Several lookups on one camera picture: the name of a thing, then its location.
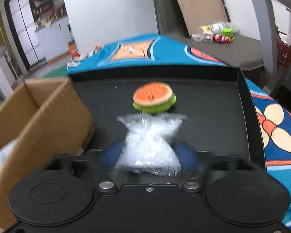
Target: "wooden board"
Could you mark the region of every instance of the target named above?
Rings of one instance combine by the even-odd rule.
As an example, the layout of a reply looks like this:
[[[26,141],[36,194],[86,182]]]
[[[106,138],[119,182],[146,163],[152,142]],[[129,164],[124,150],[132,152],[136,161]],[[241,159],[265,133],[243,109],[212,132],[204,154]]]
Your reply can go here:
[[[202,25],[227,21],[222,0],[178,0],[189,34]]]

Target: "blue blanket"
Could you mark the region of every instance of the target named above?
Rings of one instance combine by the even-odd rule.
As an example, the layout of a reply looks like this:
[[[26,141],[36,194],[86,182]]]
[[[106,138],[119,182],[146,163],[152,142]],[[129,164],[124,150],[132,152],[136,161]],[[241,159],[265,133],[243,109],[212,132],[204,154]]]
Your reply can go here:
[[[222,65],[219,60],[170,38],[142,35],[106,45],[67,74],[123,66],[155,64]],[[287,187],[291,195],[291,113],[250,80],[247,85],[255,104],[265,148],[267,171]],[[291,206],[283,219],[291,229]]]

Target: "doorway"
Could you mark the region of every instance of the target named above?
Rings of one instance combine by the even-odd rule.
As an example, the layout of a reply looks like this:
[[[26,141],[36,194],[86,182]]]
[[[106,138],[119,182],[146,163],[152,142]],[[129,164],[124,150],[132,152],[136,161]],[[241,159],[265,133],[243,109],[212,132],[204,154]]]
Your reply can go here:
[[[46,62],[36,36],[29,0],[5,0],[4,7],[14,42],[27,71]]]

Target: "toy burger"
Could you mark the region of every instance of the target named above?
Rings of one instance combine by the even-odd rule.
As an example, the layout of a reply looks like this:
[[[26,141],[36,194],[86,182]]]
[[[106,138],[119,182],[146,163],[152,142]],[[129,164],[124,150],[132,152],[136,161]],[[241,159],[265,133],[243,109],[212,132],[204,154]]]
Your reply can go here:
[[[163,82],[151,82],[138,88],[134,93],[134,108],[146,113],[167,111],[176,103],[176,95]]]

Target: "metal button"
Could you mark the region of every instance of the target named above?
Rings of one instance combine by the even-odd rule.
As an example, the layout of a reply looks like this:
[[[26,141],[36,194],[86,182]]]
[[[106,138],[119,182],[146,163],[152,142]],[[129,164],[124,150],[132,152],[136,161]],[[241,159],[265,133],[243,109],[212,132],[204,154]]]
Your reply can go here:
[[[99,184],[99,187],[102,189],[111,189],[114,187],[114,183],[111,181],[103,181]]]
[[[189,182],[184,183],[184,187],[186,189],[194,190],[194,189],[199,188],[199,184],[195,181],[189,181]]]
[[[153,192],[154,191],[154,188],[153,187],[146,187],[145,189],[147,192]]]

